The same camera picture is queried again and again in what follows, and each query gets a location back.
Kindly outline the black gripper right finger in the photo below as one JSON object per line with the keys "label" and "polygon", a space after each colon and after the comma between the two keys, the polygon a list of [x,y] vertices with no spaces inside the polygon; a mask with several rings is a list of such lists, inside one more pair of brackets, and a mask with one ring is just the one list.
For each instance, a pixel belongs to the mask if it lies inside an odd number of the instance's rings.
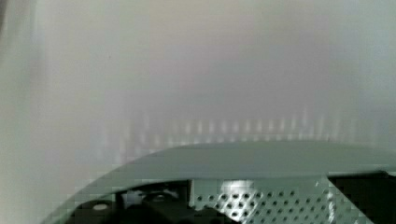
{"label": "black gripper right finger", "polygon": [[339,175],[329,180],[374,224],[395,224],[394,175]]}

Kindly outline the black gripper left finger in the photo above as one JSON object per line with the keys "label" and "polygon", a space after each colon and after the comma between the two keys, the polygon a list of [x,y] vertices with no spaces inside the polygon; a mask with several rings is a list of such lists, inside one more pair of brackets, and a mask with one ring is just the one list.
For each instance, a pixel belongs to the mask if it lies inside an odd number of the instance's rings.
{"label": "black gripper left finger", "polygon": [[237,224],[214,208],[189,205],[190,181],[149,184],[113,196],[80,204],[64,224]]}

